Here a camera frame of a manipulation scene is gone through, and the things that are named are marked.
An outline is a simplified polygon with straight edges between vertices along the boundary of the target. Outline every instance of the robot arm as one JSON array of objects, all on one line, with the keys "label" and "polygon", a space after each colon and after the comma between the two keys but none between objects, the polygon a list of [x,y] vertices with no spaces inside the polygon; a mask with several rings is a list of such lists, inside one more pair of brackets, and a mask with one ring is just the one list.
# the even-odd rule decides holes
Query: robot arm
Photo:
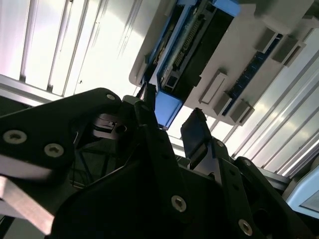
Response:
[{"label": "robot arm", "polygon": [[[145,84],[123,101],[95,89],[0,118],[8,215],[59,239],[315,238],[250,160],[228,156],[199,109],[181,129],[191,164],[179,166],[154,108]],[[74,192],[76,151],[104,138],[117,143],[116,170]]]}]

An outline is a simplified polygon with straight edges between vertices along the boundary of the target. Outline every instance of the screw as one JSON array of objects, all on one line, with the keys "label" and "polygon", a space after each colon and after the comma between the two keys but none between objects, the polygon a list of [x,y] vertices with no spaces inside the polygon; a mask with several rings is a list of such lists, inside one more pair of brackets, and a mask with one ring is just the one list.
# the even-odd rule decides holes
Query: screw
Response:
[{"label": "screw", "polygon": [[171,204],[180,213],[185,212],[186,210],[186,202],[181,196],[178,196],[178,195],[172,196]]},{"label": "screw", "polygon": [[64,149],[60,144],[50,143],[46,147],[44,147],[44,152],[49,157],[57,158],[64,153]]},{"label": "screw", "polygon": [[219,140],[217,141],[217,144],[221,147],[224,147],[224,144],[222,142],[220,142]]},{"label": "screw", "polygon": [[251,163],[250,163],[247,159],[245,159],[244,162],[245,162],[245,164],[246,164],[247,166],[250,166],[250,165],[251,165]]},{"label": "screw", "polygon": [[109,99],[112,100],[112,101],[115,100],[115,97],[112,96],[112,95],[110,95],[110,94],[107,94],[106,97],[109,98]]},{"label": "screw", "polygon": [[12,129],[3,134],[3,139],[7,143],[20,144],[26,141],[27,136],[25,132],[20,130]]},{"label": "screw", "polygon": [[251,226],[244,219],[240,219],[238,221],[238,225],[240,229],[244,232],[244,234],[248,236],[251,236],[253,234],[253,230],[251,229]]}]

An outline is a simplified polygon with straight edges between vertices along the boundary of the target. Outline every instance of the cable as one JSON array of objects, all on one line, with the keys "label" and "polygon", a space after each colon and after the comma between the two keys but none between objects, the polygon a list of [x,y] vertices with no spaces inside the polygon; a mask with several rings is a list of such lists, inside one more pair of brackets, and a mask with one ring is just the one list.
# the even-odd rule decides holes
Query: cable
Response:
[{"label": "cable", "polygon": [[108,167],[109,158],[110,158],[110,155],[109,155],[109,154],[106,154],[106,155],[105,155],[105,158],[104,158],[104,162],[103,162],[103,166],[102,166],[100,178],[103,178],[103,177],[105,176],[105,174],[106,174],[106,170],[107,170],[107,167]]},{"label": "cable", "polygon": [[93,176],[92,176],[92,174],[91,174],[91,172],[89,170],[88,165],[86,164],[86,161],[85,161],[85,159],[83,157],[82,152],[81,151],[76,151],[75,155],[80,158],[80,160],[81,160],[81,162],[82,162],[82,164],[83,164],[83,166],[85,168],[85,172],[86,172],[86,175],[89,178],[90,183],[93,183],[94,182]]},{"label": "cable", "polygon": [[82,179],[82,184],[83,184],[84,186],[87,186],[89,179],[88,179],[86,173],[85,173],[84,171],[80,170],[80,169],[74,169],[73,172],[78,173],[78,174],[80,175],[81,179]]},{"label": "cable", "polygon": [[72,176],[72,186],[74,187],[74,180],[75,180],[75,160],[73,162],[73,176]]},{"label": "cable", "polygon": [[0,220],[0,239],[3,239],[10,229],[13,221],[15,218],[9,217],[9,216],[4,216]]}]

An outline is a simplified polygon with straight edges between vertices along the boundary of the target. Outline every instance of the white panel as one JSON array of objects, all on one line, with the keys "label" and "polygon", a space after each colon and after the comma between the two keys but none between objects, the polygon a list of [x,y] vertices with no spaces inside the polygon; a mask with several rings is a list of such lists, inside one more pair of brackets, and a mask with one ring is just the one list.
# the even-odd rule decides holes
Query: white panel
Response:
[{"label": "white panel", "polygon": [[286,163],[318,130],[319,113],[317,113],[274,157],[265,169],[275,172]]},{"label": "white panel", "polygon": [[119,97],[136,87],[128,76],[155,14],[158,1],[109,0],[92,48],[88,51],[76,92],[105,87]]},{"label": "white panel", "polygon": [[[254,128],[263,125],[263,118],[267,117],[267,113],[272,109],[276,101],[280,99],[280,96],[285,92],[285,89],[288,88],[292,81],[319,50],[318,39],[319,30],[316,29],[307,39],[306,47],[293,64],[289,68],[285,67],[280,72],[259,102],[254,106],[255,111],[252,116],[243,126],[238,127],[228,139],[227,145],[231,147],[229,150],[230,152],[234,152],[235,155],[242,156],[243,153],[251,147],[254,140],[258,139],[259,136],[257,136],[254,140],[251,140],[249,143],[246,143],[246,140],[250,139],[251,134],[254,133]],[[239,152],[241,144],[243,144],[244,147]]]},{"label": "white panel", "polygon": [[70,8],[70,15],[67,20],[66,32],[61,39],[60,48],[57,49],[50,79],[50,85],[53,86],[52,92],[57,95],[62,95],[64,91],[85,6],[86,0],[69,2],[67,6]]},{"label": "white panel", "polygon": [[222,89],[222,85],[225,85],[224,81],[227,81],[227,75],[218,71],[211,80],[210,86],[207,87],[207,89],[201,96],[200,102],[209,104],[209,102],[212,100],[219,88]]},{"label": "white panel", "polygon": [[220,141],[223,141],[232,128],[232,125],[220,121],[211,132],[211,135]]},{"label": "white panel", "polygon": [[84,22],[81,33],[75,48],[74,59],[70,65],[70,73],[63,92],[64,96],[71,96],[75,92],[78,83],[79,75],[82,69],[83,61],[87,53],[89,44],[92,44],[94,36],[100,24],[102,10],[106,0],[89,0],[86,8]]},{"label": "white panel", "polygon": [[181,146],[181,147],[184,146],[184,145],[183,145],[183,141],[182,141],[181,139],[179,139],[179,138],[174,138],[174,137],[172,137],[172,136],[168,136],[168,137],[169,137],[169,140],[170,140],[171,143],[176,144],[176,145]]},{"label": "white panel", "polygon": [[65,0],[39,0],[26,63],[26,83],[46,90],[58,40]]},{"label": "white panel", "polygon": [[[253,162],[261,167],[286,143],[295,131],[304,123],[312,112],[319,106],[319,88],[303,103],[298,111],[285,123],[280,130],[271,138],[265,147],[253,158]],[[304,135],[308,139],[314,132]]]},{"label": "white panel", "polygon": [[213,126],[213,123],[216,121],[216,119],[210,116],[206,116],[206,118],[207,118],[206,124],[208,128],[211,128]]},{"label": "white panel", "polygon": [[18,80],[28,14],[28,0],[0,1],[0,74]]},{"label": "white panel", "polygon": [[177,114],[176,118],[172,122],[171,126],[169,127],[167,133],[170,136],[173,136],[175,138],[180,138],[181,133],[180,133],[180,128],[182,124],[187,120],[189,117],[190,113],[192,113],[193,109],[183,106],[179,113]]},{"label": "white panel", "polygon": [[317,84],[319,73],[318,65],[319,59],[315,61],[309,70],[294,85],[287,96],[277,106],[276,110],[272,112],[254,136],[248,141],[250,147],[248,148],[248,144],[246,144],[239,154],[254,159],[258,150],[269,140],[272,140],[273,135],[279,130],[281,124],[297,110],[298,105],[301,104],[302,100],[309,95],[309,91]]},{"label": "white panel", "polygon": [[312,139],[299,151],[297,154],[295,154],[291,160],[283,165],[283,167],[278,171],[278,174],[281,174],[283,176],[290,176],[292,173],[294,173],[295,169],[298,169],[298,166],[303,165],[303,160],[309,159],[311,160],[313,156],[316,156],[317,153],[315,153],[316,149],[318,149],[319,145],[319,132],[317,132]]}]

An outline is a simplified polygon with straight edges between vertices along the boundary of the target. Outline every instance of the black electronic component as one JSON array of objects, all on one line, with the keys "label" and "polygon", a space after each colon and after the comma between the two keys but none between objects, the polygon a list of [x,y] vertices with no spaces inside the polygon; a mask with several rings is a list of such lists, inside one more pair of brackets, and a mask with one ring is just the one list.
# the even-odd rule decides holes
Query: black electronic component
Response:
[{"label": "black electronic component", "polygon": [[194,39],[198,33],[198,31],[201,29],[201,27],[203,26],[205,22],[205,19],[204,19],[204,15],[201,14],[198,16],[196,22],[194,23],[190,33],[188,34],[186,40],[185,40],[185,43],[182,47],[182,49],[180,50],[175,62],[174,62],[174,69],[175,70],[178,70],[180,68],[180,65],[182,63],[182,61],[184,60],[185,56],[188,54],[193,42],[194,42]]},{"label": "black electronic component", "polygon": [[176,70],[177,62],[178,64],[182,63],[186,52],[189,50],[190,44],[192,43],[192,40],[200,27],[198,21],[205,21],[203,14],[201,13],[205,10],[207,4],[208,1],[203,0],[199,4],[196,4],[190,8],[186,20],[184,21],[183,26],[178,34],[178,37],[173,43],[167,59],[163,63],[159,78],[162,88],[171,88],[170,90],[168,90],[168,92],[171,92],[175,87],[175,85],[173,87],[170,87],[167,84],[169,75],[171,74],[172,70]]},{"label": "black electronic component", "polygon": [[182,101],[186,101],[190,91],[200,81],[200,74],[217,48],[221,38],[229,27],[233,17],[215,9],[205,11],[205,23],[199,30],[193,45],[184,58],[179,70],[174,74],[180,75],[172,94]]}]

